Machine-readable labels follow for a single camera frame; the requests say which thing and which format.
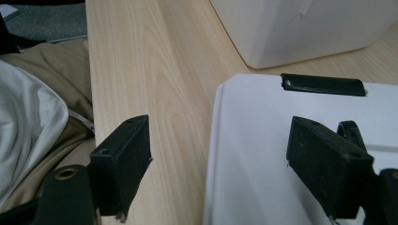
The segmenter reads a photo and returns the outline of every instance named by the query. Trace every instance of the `gray fabric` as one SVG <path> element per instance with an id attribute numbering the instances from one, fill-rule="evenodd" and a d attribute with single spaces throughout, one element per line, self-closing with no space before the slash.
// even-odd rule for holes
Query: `gray fabric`
<path id="1" fill-rule="evenodd" d="M 14 35 L 35 40 L 58 40 L 87 35 L 85 3 L 64 6 L 17 6 L 20 14 L 6 22 Z"/>

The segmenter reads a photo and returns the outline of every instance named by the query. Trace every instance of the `brass screw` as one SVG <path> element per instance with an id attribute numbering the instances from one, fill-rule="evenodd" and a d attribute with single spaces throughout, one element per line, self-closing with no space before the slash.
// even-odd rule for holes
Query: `brass screw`
<path id="1" fill-rule="evenodd" d="M 55 175 L 55 179 L 57 180 L 67 180 L 77 174 L 78 170 L 74 168 L 67 168 Z"/>

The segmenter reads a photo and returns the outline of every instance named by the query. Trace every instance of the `white cloth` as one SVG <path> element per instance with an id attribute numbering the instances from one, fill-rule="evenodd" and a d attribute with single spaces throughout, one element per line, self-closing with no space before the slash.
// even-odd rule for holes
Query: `white cloth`
<path id="1" fill-rule="evenodd" d="M 49 152 L 68 116 L 44 82 L 0 60 L 0 208 Z"/>

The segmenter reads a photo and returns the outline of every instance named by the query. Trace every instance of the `white container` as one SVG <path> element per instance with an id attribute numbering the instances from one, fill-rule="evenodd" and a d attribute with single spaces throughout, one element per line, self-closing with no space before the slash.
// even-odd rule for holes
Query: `white container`
<path id="1" fill-rule="evenodd" d="M 374 42 L 398 0 L 211 0 L 246 64 L 269 68 Z"/>

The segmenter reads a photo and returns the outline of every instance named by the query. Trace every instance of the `wooden table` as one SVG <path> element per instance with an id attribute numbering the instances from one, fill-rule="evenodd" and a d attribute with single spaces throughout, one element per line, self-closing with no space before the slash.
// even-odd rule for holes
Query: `wooden table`
<path id="1" fill-rule="evenodd" d="M 201 224 L 213 99 L 237 73 L 282 72 L 398 84 L 398 22 L 353 52 L 252 69 L 208 0 L 87 0 L 97 143 L 149 114 L 155 159 L 127 224 Z M 103 224 L 117 224 L 106 217 Z"/>

